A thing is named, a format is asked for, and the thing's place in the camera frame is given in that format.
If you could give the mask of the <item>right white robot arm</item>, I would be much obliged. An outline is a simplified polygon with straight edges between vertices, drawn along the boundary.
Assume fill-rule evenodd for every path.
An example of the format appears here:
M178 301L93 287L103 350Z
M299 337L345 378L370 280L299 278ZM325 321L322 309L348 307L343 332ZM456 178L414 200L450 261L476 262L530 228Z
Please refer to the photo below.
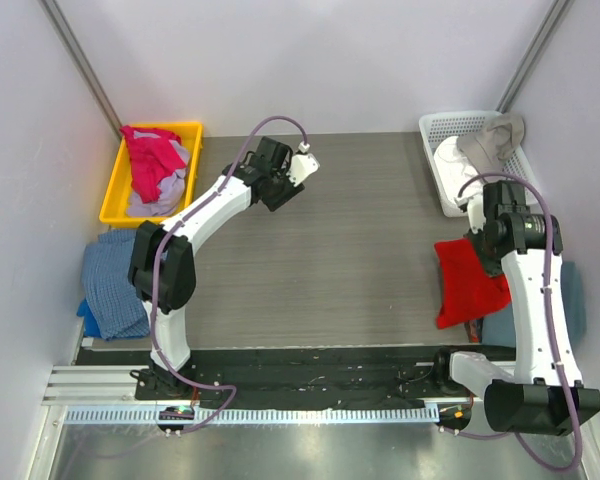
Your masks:
M516 335L515 367L507 372L483 354L456 351L431 371L437 391L461 388L481 398L499 433L566 436L600 411L600 392L584 385L569 340L561 291L559 223L543 200L534 213L527 181L499 174L481 193L457 200L467 212L469 241L489 276L505 276Z

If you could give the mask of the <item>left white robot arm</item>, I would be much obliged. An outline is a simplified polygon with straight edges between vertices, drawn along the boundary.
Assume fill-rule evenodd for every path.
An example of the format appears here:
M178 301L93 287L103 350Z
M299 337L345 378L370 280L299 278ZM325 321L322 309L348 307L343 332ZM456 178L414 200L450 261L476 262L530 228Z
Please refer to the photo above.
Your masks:
M185 309L197 286L198 250L251 206L279 209L303 191L318 168L308 142L291 148L264 137L227 165L193 204L160 224L138 227L128 278L149 320L151 353L147 368L130 373L136 399L182 399L194 389Z

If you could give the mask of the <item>red t shirt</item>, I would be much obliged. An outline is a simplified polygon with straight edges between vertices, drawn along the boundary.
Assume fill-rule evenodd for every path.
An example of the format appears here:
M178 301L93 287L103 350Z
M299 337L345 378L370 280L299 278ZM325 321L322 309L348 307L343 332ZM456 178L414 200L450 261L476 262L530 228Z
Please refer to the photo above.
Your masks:
M468 239L434 244L442 273L442 305L436 317L439 329L498 312L511 302L503 274L490 277Z

